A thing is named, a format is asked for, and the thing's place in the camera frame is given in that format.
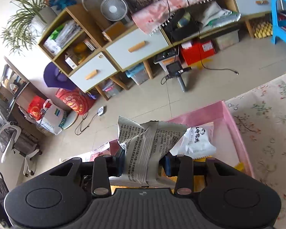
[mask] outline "wooden drawer handle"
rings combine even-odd
[[[255,1],[256,4],[258,5],[268,5],[269,2],[267,0],[259,0],[259,1]]]
[[[142,42],[140,42],[139,44],[136,44],[136,45],[134,45],[133,47],[130,47],[129,49],[128,49],[128,51],[129,52],[134,52],[134,51],[136,51],[136,50],[139,50],[140,48],[142,48],[143,46],[145,46],[146,45],[146,42],[145,41],[142,41]]]
[[[94,71],[92,71],[89,75],[87,75],[86,77],[85,77],[85,79],[86,80],[89,80],[90,78],[93,78],[96,74],[98,73],[98,70],[94,70]]]

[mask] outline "screw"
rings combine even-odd
[[[93,193],[95,193],[96,195],[105,195],[109,192],[108,189],[100,187],[100,188],[96,188]]]
[[[177,189],[177,194],[180,194],[180,195],[187,195],[187,194],[190,194],[191,192],[192,192],[192,190],[190,190],[189,188]]]

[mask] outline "white power adapter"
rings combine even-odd
[[[102,106],[98,109],[98,116],[102,116],[105,113],[105,107]]]

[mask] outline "red box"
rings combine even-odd
[[[195,64],[200,60],[206,59],[207,57],[215,54],[212,41],[210,40],[204,43],[194,43],[188,49],[183,49],[180,46],[180,51],[187,65]]]

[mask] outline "red bag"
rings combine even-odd
[[[39,121],[43,114],[44,114],[44,109],[43,109],[43,104],[45,100],[42,99],[39,96],[34,96],[33,100],[29,104],[28,107],[28,113],[36,120]],[[48,102],[46,105],[46,108],[49,108],[51,104]]]
[[[59,89],[56,93],[56,97],[62,100],[79,115],[83,115],[92,107],[95,100],[90,98],[87,94],[80,90],[69,91],[66,89]]]

